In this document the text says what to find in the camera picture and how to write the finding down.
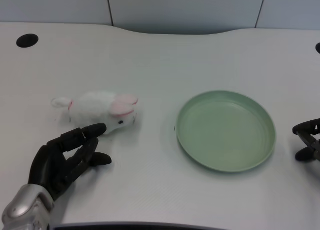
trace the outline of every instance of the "stuffed bunny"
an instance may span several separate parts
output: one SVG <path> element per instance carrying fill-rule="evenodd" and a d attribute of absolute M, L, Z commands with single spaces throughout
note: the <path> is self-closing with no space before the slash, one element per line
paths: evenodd
<path fill-rule="evenodd" d="M 105 134 L 128 125 L 136 119 L 134 105 L 138 98 L 132 94 L 114 94 L 105 91 L 88 92 L 76 100 L 67 97 L 53 98 L 54 107 L 68 107 L 72 122 L 78 127 L 95 123 L 106 125 Z"/>

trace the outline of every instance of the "plate rim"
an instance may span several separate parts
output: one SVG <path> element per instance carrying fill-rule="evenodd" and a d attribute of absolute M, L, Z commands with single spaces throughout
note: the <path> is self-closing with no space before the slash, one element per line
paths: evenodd
<path fill-rule="evenodd" d="M 249 167 L 239 168 L 239 169 L 236 169 L 236 170 L 225 170 L 225 169 L 221 169 L 221 168 L 216 168 L 216 167 L 212 167 L 212 166 L 209 166 L 209 165 L 207 165 L 207 164 L 204 164 L 204 163 L 198 161 L 196 158 L 194 158 L 193 156 L 191 156 L 191 154 L 187 151 L 187 149 L 185 148 L 185 146 L 183 146 L 182 141 L 181 141 L 181 138 L 180 138 L 180 135 L 179 135 L 179 128 L 177 127 L 177 126 L 178 126 L 178 120 L 179 120 L 179 118 L 180 118 L 180 115 L 181 115 L 181 113 L 182 113 L 182 110 L 183 110 L 184 107 L 185 107 L 191 100 L 193 100 L 194 98 L 197 98 L 197 97 L 199 97 L 199 96 L 201 96 L 201 95 L 204 95 L 204 94 L 213 93 L 213 92 L 227 92 L 227 93 L 233 93 L 233 94 L 237 94 L 237 95 L 241 95 L 241 96 L 247 97 L 248 99 L 250 99 L 250 100 L 254 101 L 255 103 L 257 103 L 257 104 L 266 112 L 266 114 L 267 114 L 267 116 L 269 117 L 269 119 L 270 119 L 270 121 L 271 121 L 271 123 L 272 123 L 272 126 L 273 126 L 273 130 L 274 130 L 274 141 L 273 141 L 273 143 L 272 143 L 272 147 L 271 147 L 270 150 L 269 150 L 269 153 L 268 153 L 261 161 L 259 161 L 258 163 L 254 164 L 254 165 L 252 165 L 252 166 L 249 166 Z M 235 92 L 235 91 L 213 90 L 213 91 L 202 92 L 202 93 L 200 93 L 200 94 L 197 94 L 197 95 L 191 97 L 191 98 L 190 98 L 188 101 L 186 101 L 186 102 L 184 103 L 184 105 L 180 108 L 179 113 L 178 113 L 178 116 L 177 116 L 176 121 L 175 121 L 175 126 L 176 126 L 176 128 L 175 128 L 175 133 L 176 133 L 176 137 L 177 137 L 177 139 L 178 139 L 178 141 L 179 141 L 179 144 L 181 145 L 181 147 L 183 148 L 183 150 L 189 155 L 189 157 L 191 157 L 191 158 L 192 158 L 193 160 L 195 160 L 197 163 L 199 163 L 199 164 L 201 164 L 201 165 L 203 165 L 203 166 L 205 166 L 205 167 L 207 167 L 207 168 L 210 168 L 210 169 L 213 169 L 213 170 L 216 170 L 216 171 L 221 171 L 221 172 L 242 172 L 242 171 L 247 171 L 247 170 L 250 170 L 250 169 L 252 169 L 252 168 L 255 168 L 256 166 L 258 166 L 258 165 L 262 164 L 263 162 L 265 162 L 265 161 L 272 155 L 272 153 L 273 153 L 274 150 L 275 150 L 275 145 L 276 145 L 276 141 L 277 141 L 277 131 L 276 131 L 275 123 L 274 123 L 273 119 L 271 118 L 269 112 L 268 112 L 260 103 L 258 103 L 257 101 L 255 101 L 255 100 L 252 99 L 251 97 L 249 97 L 249 96 L 247 96 L 247 95 L 245 95 L 245 94 L 241 94 L 241 93 L 239 93 L 239 92 Z"/>

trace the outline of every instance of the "wall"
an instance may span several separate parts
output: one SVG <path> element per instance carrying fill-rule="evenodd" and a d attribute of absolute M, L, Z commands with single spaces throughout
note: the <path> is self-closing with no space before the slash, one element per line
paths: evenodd
<path fill-rule="evenodd" d="M 0 21 L 111 25 L 107 0 L 0 0 Z"/>
<path fill-rule="evenodd" d="M 320 0 L 264 0 L 257 27 L 320 30 Z"/>
<path fill-rule="evenodd" d="M 211 34 L 254 28 L 262 0 L 109 0 L 114 26 L 138 32 Z"/>
<path fill-rule="evenodd" d="M 320 0 L 109 2 L 111 13 L 108 0 L 0 0 L 0 21 L 112 25 L 113 18 L 120 28 L 166 34 L 210 34 L 255 26 L 320 30 Z"/>

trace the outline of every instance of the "table surface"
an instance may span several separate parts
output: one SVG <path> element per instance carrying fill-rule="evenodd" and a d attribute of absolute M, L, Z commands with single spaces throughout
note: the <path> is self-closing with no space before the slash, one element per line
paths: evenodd
<path fill-rule="evenodd" d="M 27 33 L 39 42 L 19 48 Z M 225 229 L 319 229 L 320 163 L 301 164 L 292 127 L 320 117 L 320 31 L 246 29 L 149 35 L 110 26 L 0 23 L 0 209 L 27 182 L 47 141 L 71 130 L 57 96 L 139 95 L 137 124 L 99 140 L 112 164 L 88 171 L 56 202 L 53 223 L 156 221 Z M 277 131 L 274 154 L 238 174 L 202 167 L 179 148 L 179 109 L 231 90 L 259 102 Z"/>

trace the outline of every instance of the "pink ear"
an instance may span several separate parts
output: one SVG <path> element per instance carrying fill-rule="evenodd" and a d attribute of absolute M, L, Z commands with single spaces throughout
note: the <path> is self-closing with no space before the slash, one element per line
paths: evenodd
<path fill-rule="evenodd" d="M 115 100 L 135 105 L 138 102 L 138 97 L 133 94 L 118 94 L 115 96 Z"/>
<path fill-rule="evenodd" d="M 110 105 L 109 112 L 114 116 L 125 116 L 134 111 L 132 105 L 125 104 L 120 101 L 113 101 Z"/>

